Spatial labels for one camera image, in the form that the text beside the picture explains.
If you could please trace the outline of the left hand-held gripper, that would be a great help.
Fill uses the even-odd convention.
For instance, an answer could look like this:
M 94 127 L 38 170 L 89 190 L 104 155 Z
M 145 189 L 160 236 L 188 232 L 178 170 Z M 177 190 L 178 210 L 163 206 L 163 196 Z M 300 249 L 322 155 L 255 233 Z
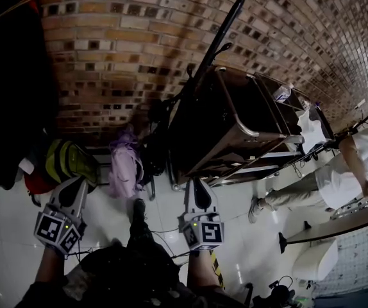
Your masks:
M 58 185 L 50 202 L 59 206 L 70 206 L 71 215 L 47 203 L 38 213 L 34 236 L 46 247 L 59 255 L 68 255 L 83 237 L 86 223 L 80 217 L 88 194 L 88 183 L 84 177 L 70 178 Z

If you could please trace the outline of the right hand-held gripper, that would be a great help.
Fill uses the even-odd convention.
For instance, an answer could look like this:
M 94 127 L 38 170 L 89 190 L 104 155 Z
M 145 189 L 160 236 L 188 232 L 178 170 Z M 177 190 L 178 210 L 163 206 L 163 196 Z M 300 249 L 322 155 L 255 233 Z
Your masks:
M 179 230 L 190 251 L 211 251 L 224 243 L 224 223 L 217 209 L 209 209 L 215 201 L 215 194 L 202 179 L 187 182 L 185 202 L 190 212 L 179 217 Z

